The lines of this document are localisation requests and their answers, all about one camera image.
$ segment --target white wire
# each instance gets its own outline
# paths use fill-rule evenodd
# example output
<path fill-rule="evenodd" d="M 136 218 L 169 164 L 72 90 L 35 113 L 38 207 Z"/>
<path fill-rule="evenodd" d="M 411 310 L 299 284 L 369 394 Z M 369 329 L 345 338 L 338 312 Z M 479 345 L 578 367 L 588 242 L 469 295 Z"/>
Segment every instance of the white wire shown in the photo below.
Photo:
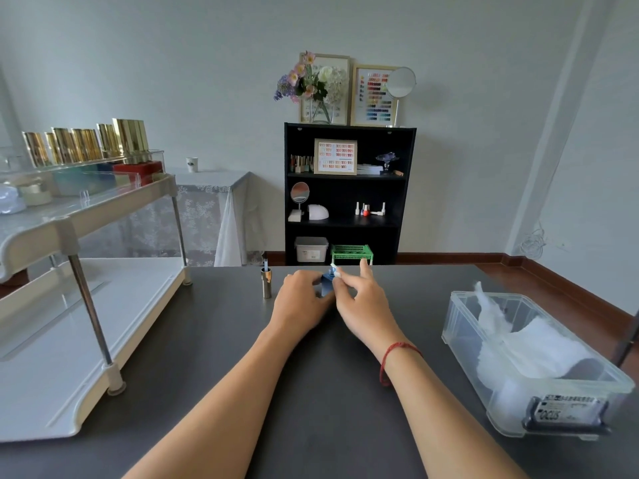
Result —
<path fill-rule="evenodd" d="M 541 258 L 545 245 L 544 229 L 541 227 L 541 223 L 539 223 L 539 228 L 537 230 L 524 237 L 520 244 L 520 249 L 526 257 L 531 258 L 532 260 L 537 260 Z"/>

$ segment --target forearm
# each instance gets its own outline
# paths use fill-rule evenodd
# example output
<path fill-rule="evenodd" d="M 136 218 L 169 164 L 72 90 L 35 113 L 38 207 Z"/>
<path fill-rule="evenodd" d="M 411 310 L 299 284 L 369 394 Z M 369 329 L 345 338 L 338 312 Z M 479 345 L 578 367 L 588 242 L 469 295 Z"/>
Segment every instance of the forearm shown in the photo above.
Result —
<path fill-rule="evenodd" d="M 385 370 L 432 479 L 525 478 L 415 351 L 395 349 Z"/>
<path fill-rule="evenodd" d="M 125 478 L 243 478 L 277 379 L 296 343 L 285 332 L 267 327 L 240 362 Z"/>

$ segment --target dark gray table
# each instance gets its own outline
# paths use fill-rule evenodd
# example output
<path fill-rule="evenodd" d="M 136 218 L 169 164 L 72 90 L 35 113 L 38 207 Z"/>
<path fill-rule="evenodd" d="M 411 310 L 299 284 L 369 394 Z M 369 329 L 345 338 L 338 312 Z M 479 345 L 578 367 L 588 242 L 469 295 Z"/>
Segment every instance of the dark gray table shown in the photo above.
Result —
<path fill-rule="evenodd" d="M 274 269 L 274 295 L 291 267 Z M 104 396 L 75 437 L 0 444 L 0 477 L 119 478 L 244 355 L 266 325 L 256 267 L 194 268 L 123 370 L 126 392 Z M 466 408 L 532 478 L 639 476 L 635 392 L 598 442 L 508 439 L 441 334 L 452 290 L 503 292 L 473 265 L 376 267 L 407 336 Z M 249 478 L 423 478 L 417 447 L 379 364 L 334 310 L 296 348 L 277 385 Z"/>

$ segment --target picture frame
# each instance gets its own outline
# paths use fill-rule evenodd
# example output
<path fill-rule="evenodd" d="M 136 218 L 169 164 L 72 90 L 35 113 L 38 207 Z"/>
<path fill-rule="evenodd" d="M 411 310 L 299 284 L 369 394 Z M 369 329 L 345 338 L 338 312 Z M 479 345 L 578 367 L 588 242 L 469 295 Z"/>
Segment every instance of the picture frame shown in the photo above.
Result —
<path fill-rule="evenodd" d="M 318 175 L 357 175 L 357 141 L 316 138 L 313 172 Z"/>
<path fill-rule="evenodd" d="M 300 53 L 300 62 L 304 57 L 304 53 Z M 351 73 L 352 73 L 352 60 L 348 55 L 329 55 L 329 54 L 315 54 L 315 62 L 312 65 L 313 71 L 316 72 L 322 67 L 330 66 L 344 69 L 348 74 L 347 90 L 344 94 L 344 98 L 341 103 L 335 105 L 335 116 L 332 124 L 338 126 L 347 126 L 350 118 L 349 103 L 351 101 Z M 300 122 L 310 123 L 310 109 L 311 101 L 307 99 L 301 99 L 300 106 Z"/>
<path fill-rule="evenodd" d="M 356 64 L 351 77 L 351 126 L 388 127 L 397 113 L 397 99 L 386 90 L 392 66 Z"/>

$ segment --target lace tablecloth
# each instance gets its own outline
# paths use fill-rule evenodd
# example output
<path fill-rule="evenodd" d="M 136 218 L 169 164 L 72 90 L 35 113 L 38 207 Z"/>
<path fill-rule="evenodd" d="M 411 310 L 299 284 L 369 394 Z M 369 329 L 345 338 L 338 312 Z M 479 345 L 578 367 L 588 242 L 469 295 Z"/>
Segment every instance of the lace tablecloth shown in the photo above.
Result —
<path fill-rule="evenodd" d="M 175 173 L 178 208 L 188 265 L 229 267 L 259 262 L 257 204 L 249 192 L 250 172 Z M 81 257 L 177 257 L 178 230 L 169 197 L 161 198 L 80 241 Z"/>

